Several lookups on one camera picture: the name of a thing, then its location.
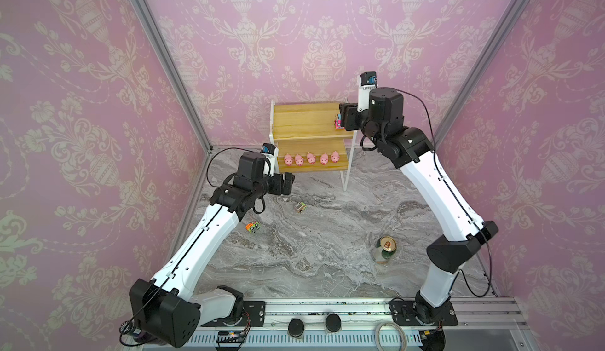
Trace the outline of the pink toy pig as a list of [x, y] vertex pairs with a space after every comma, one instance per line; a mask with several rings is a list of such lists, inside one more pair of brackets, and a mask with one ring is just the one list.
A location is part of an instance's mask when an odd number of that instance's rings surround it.
[[328, 162], [329, 162], [329, 155], [327, 153], [322, 154], [320, 157], [321, 165], [327, 165]]
[[304, 160], [304, 158], [301, 155], [299, 155], [299, 154], [295, 155], [295, 163], [296, 163], [297, 166], [299, 166], [299, 167], [303, 166], [304, 162], [305, 162], [305, 160]]
[[315, 164], [316, 163], [316, 156], [314, 154], [312, 154], [311, 152], [309, 152], [307, 154], [307, 162], [309, 164]]
[[293, 162], [294, 162], [294, 158], [292, 157], [292, 155], [290, 154], [286, 154], [284, 156], [284, 162], [286, 166], [292, 166]]
[[334, 151], [330, 155], [330, 159], [332, 160], [332, 163], [338, 163], [340, 161], [340, 154], [337, 151]]

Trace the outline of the green truck with grille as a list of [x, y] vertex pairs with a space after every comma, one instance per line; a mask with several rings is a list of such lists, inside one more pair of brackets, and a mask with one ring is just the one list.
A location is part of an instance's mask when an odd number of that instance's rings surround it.
[[295, 209], [298, 213], [301, 213], [302, 211], [304, 211], [307, 208], [307, 205], [304, 202], [300, 202], [298, 204], [295, 205]]

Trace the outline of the orange green toy truck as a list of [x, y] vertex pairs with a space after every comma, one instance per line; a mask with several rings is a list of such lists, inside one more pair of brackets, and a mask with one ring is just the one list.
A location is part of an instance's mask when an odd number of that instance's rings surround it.
[[245, 226], [245, 228], [249, 233], [255, 234], [260, 230], [260, 223], [258, 223], [258, 222], [249, 223]]

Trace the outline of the pink blue toy truck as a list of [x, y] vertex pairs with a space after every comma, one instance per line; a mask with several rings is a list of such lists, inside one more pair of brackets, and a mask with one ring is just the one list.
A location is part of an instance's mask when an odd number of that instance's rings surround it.
[[342, 123], [341, 123], [341, 114], [337, 114], [337, 116], [335, 117], [334, 125], [337, 130], [344, 129], [344, 127], [342, 126]]

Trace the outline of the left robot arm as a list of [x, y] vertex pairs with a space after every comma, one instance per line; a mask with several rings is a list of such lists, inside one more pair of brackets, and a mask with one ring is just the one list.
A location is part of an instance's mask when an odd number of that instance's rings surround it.
[[291, 193], [295, 177], [279, 172], [278, 149], [264, 144], [244, 151], [236, 172], [214, 190], [202, 219], [178, 251], [149, 280], [138, 279], [129, 291], [132, 317], [121, 324], [119, 339], [137, 347], [153, 341], [184, 346], [198, 326], [214, 321], [237, 324], [244, 314], [241, 292], [218, 286], [195, 298], [206, 266], [227, 236], [268, 194]]

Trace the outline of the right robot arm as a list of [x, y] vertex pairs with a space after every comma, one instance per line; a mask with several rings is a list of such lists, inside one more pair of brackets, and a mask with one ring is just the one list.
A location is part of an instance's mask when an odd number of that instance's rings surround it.
[[340, 105], [343, 126], [359, 130], [373, 149], [389, 159], [417, 188], [441, 226], [441, 236], [427, 247], [428, 275], [416, 294], [414, 311], [422, 324], [434, 324], [447, 312], [453, 284], [464, 264], [498, 233], [464, 199], [448, 177], [430, 139], [403, 120], [404, 93], [368, 86], [355, 104]]

